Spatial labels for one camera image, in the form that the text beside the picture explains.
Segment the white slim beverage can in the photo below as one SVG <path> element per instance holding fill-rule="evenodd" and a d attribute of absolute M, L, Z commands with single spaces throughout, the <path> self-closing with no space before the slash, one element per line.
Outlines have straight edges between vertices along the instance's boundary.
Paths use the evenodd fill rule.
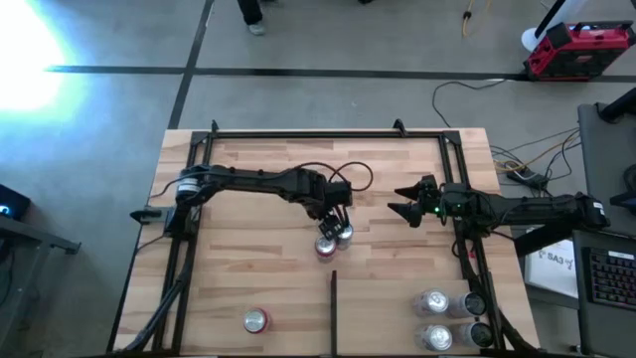
<path fill-rule="evenodd" d="M 474 291 L 450 298 L 447 314 L 453 318 L 478 317 L 487 311 L 485 298 Z"/>
<path fill-rule="evenodd" d="M 489 348 L 494 344 L 492 328 L 483 322 L 455 324 L 450 327 L 453 342 L 473 348 Z"/>

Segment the red and black tool case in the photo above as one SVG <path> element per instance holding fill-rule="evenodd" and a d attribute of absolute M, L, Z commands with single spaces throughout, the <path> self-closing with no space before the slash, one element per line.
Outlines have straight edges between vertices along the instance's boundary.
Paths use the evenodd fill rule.
<path fill-rule="evenodd" d="M 524 61 L 531 81 L 588 81 L 600 76 L 636 43 L 633 22 L 559 23 Z"/>

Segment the white stand with black pole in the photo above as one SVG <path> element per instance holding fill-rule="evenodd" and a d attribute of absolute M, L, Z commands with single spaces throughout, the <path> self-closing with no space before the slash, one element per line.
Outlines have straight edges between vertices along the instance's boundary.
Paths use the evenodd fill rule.
<path fill-rule="evenodd" d="M 547 30 L 570 20 L 588 0 L 556 0 L 548 13 L 535 28 L 526 30 L 521 36 L 522 45 L 532 52 L 541 42 Z"/>

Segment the red soda can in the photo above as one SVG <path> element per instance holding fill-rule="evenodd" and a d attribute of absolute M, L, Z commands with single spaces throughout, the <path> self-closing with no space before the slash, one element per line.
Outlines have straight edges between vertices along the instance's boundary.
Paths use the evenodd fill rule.
<path fill-rule="evenodd" d="M 270 321 L 271 319 L 266 310 L 252 307 L 243 315 L 242 326 L 250 334 L 259 334 L 267 330 Z"/>

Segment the dark desk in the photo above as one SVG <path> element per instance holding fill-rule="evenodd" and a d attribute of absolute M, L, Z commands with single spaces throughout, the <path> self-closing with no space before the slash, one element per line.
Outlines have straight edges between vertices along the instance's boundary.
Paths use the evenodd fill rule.
<path fill-rule="evenodd" d="M 578 289 L 578 325 L 584 354 L 636 358 L 636 310 L 594 303 L 587 296 L 586 248 L 636 255 L 636 239 L 610 232 L 575 231 L 572 236 Z"/>

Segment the grey desk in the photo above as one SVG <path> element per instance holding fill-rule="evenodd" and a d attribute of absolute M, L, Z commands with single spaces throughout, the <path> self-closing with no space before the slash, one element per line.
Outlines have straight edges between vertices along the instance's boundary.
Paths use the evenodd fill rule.
<path fill-rule="evenodd" d="M 592 104 L 580 105 L 577 114 L 587 193 L 603 204 L 610 231 L 636 237 L 636 216 L 610 204 L 612 197 L 628 191 L 623 173 L 636 164 L 636 116 L 629 113 L 608 123 Z"/>

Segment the white paper sign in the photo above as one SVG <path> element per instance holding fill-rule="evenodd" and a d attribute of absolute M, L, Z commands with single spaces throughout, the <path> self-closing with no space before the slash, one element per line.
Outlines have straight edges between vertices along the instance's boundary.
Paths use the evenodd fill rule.
<path fill-rule="evenodd" d="M 573 243 L 563 240 L 525 256 L 526 284 L 578 298 Z"/>

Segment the black curved object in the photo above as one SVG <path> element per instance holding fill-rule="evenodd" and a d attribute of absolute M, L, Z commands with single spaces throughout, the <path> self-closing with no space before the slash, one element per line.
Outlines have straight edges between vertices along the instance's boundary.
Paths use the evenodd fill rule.
<path fill-rule="evenodd" d="M 626 191 L 610 198 L 612 206 L 627 209 L 636 216 L 636 164 L 629 166 L 622 174 Z"/>

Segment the slim teal and silver can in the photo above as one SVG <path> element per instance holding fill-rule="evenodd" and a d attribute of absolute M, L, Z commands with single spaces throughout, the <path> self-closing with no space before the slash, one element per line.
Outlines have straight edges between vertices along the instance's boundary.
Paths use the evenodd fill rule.
<path fill-rule="evenodd" d="M 336 244 L 337 249 L 340 251 L 346 250 L 352 243 L 354 235 L 354 229 L 351 225 L 348 225 L 342 229 L 342 231 L 338 234 Z"/>

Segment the black table rig frame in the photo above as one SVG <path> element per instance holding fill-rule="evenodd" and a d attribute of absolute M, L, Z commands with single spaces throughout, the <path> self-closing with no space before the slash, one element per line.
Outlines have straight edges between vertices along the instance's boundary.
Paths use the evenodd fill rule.
<path fill-rule="evenodd" d="M 427 287 L 460 292 L 463 278 L 450 225 L 428 217 L 410 228 L 387 203 L 394 189 L 433 174 L 495 193 L 499 186 L 481 128 L 208 131 L 165 133 L 150 205 L 173 204 L 173 182 L 187 166 L 208 162 L 279 171 L 313 162 L 341 167 L 355 186 L 351 246 L 328 263 L 317 259 L 319 232 L 302 207 L 274 195 L 222 192 L 201 211 L 199 235 L 175 241 L 163 223 L 141 229 L 120 312 L 107 349 L 126 355 L 183 265 L 192 270 L 165 323 L 141 351 L 157 356 L 413 355 L 418 318 L 411 298 Z M 267 330 L 244 330 L 259 307 Z"/>

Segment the red Fanta strawberry can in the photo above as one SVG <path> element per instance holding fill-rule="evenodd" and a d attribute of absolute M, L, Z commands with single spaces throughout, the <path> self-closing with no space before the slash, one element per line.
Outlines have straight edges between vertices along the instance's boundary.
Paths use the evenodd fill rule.
<path fill-rule="evenodd" d="M 337 245 L 334 240 L 329 240 L 325 237 L 319 237 L 315 241 L 315 253 L 320 263 L 328 263 L 334 259 L 337 252 Z"/>

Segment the silver Diet Coke can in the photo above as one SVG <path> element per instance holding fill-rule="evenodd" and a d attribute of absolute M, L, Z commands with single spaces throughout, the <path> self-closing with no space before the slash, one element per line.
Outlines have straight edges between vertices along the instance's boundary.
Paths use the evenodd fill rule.
<path fill-rule="evenodd" d="M 412 302 L 413 310 L 418 316 L 444 314 L 448 305 L 448 295 L 436 288 L 420 292 Z"/>

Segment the plain silver beverage can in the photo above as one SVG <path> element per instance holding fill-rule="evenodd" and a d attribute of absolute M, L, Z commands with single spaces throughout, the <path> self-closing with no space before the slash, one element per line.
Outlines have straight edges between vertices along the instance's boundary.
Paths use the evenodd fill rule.
<path fill-rule="evenodd" d="M 451 331 L 443 325 L 429 324 L 415 329 L 414 341 L 417 346 L 428 351 L 447 351 L 453 343 Z"/>

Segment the black backlit keyboard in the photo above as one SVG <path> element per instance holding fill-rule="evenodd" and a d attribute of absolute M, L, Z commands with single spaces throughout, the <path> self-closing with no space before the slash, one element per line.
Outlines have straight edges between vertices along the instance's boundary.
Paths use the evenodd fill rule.
<path fill-rule="evenodd" d="M 584 253 L 589 300 L 636 310 L 636 255 L 598 248 Z"/>

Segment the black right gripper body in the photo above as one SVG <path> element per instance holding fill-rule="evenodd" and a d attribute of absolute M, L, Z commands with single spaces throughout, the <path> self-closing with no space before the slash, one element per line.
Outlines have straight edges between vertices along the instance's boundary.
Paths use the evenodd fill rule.
<path fill-rule="evenodd" d="M 442 226 L 447 223 L 445 184 L 437 184 L 432 174 L 422 176 L 418 182 L 417 203 L 422 214 L 434 214 Z"/>

